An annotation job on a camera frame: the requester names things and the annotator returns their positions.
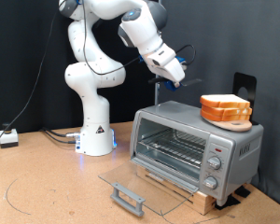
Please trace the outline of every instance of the oven rack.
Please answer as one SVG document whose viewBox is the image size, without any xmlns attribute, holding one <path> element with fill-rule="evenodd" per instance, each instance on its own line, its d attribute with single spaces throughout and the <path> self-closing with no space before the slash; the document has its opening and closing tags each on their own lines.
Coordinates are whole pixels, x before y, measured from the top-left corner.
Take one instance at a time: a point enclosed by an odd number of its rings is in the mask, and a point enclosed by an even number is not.
<svg viewBox="0 0 280 224">
<path fill-rule="evenodd" d="M 206 140 L 188 133 L 167 129 L 138 143 L 200 169 Z"/>
</svg>

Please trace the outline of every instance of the black backdrop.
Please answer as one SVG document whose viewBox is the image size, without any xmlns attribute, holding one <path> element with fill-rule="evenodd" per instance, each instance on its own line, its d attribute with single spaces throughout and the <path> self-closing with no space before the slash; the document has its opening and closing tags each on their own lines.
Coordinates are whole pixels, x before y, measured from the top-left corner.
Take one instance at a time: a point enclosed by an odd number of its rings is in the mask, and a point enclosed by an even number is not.
<svg viewBox="0 0 280 224">
<path fill-rule="evenodd" d="M 163 0 L 169 13 L 163 39 L 174 49 L 192 44 L 196 61 L 176 92 L 161 85 L 160 102 L 200 107 L 203 94 L 232 93 L 233 75 L 257 78 L 253 119 L 264 127 L 259 176 L 253 184 L 280 203 L 280 0 Z M 190 51 L 181 56 L 190 58 Z"/>
<path fill-rule="evenodd" d="M 57 0 L 0 1 L 0 129 L 2 122 L 12 121 L 28 100 L 57 10 Z M 117 35 L 120 18 L 104 21 L 93 33 L 107 55 L 127 63 L 138 56 L 138 51 L 126 48 Z M 63 77 L 67 65 L 77 62 L 67 36 L 71 22 L 59 13 L 56 16 L 35 95 L 13 125 L 19 133 L 42 126 L 61 129 L 83 123 L 81 101 Z M 154 103 L 154 86 L 147 84 L 154 75 L 146 65 L 133 63 L 126 74 L 122 85 L 98 90 L 110 102 L 111 122 L 133 120 L 138 109 Z"/>
</svg>

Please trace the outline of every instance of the oven door handle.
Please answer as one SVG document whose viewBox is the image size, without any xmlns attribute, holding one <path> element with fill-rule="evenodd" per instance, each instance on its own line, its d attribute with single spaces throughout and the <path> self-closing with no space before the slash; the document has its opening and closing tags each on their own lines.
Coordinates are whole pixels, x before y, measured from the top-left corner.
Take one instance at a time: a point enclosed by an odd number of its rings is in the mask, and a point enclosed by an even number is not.
<svg viewBox="0 0 280 224">
<path fill-rule="evenodd" d="M 139 195 L 135 194 L 134 192 L 130 191 L 129 189 L 124 188 L 119 183 L 112 184 L 112 187 L 114 187 L 113 194 L 111 194 L 111 198 L 114 199 L 115 202 L 120 204 L 122 207 L 127 209 L 128 211 L 134 213 L 135 215 L 141 217 L 144 214 L 144 211 L 142 211 L 142 203 L 145 201 L 144 198 L 140 197 Z M 127 203 L 119 196 L 119 192 L 124 193 L 128 197 L 132 198 L 136 201 L 136 207 L 132 206 L 130 203 Z"/>
</svg>

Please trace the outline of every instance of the toast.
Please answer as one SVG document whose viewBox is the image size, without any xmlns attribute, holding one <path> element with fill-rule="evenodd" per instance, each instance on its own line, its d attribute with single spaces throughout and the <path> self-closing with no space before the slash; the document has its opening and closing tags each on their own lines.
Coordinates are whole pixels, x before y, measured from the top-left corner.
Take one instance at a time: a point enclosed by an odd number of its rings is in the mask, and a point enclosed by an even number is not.
<svg viewBox="0 0 280 224">
<path fill-rule="evenodd" d="M 250 107 L 250 102 L 233 94 L 202 95 L 200 98 L 200 102 L 202 103 L 202 105 L 206 105 L 208 107 L 239 109 Z"/>
<path fill-rule="evenodd" d="M 201 115 L 205 119 L 209 119 L 212 121 L 233 121 L 233 120 L 249 120 L 249 115 L 231 115 L 231 116 L 216 116 L 201 110 Z"/>
<path fill-rule="evenodd" d="M 232 116 L 232 115 L 251 115 L 252 114 L 252 108 L 245 108 L 245 109 L 239 109 L 239 108 L 216 108 L 216 107 L 209 107 L 206 105 L 202 106 L 202 110 L 206 113 L 219 116 L 219 117 L 225 117 L 225 116 Z"/>
</svg>

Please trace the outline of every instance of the toaster oven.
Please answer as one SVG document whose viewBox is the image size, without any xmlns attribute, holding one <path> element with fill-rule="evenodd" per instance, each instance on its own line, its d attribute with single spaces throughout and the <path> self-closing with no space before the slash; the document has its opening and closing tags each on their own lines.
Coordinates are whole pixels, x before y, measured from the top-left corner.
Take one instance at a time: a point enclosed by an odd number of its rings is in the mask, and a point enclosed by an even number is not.
<svg viewBox="0 0 280 224">
<path fill-rule="evenodd" d="M 189 197 L 200 191 L 222 206 L 257 173 L 262 134 L 261 125 L 244 133 L 220 129 L 190 105 L 172 101 L 154 105 L 135 114 L 131 160 L 100 177 L 115 188 L 111 197 L 136 214 L 138 208 L 137 215 L 142 204 L 163 215 L 182 203 L 145 183 L 136 174 L 137 166 L 149 171 L 151 178 L 174 183 Z M 129 207 L 119 192 L 136 198 L 136 206 Z"/>
</svg>

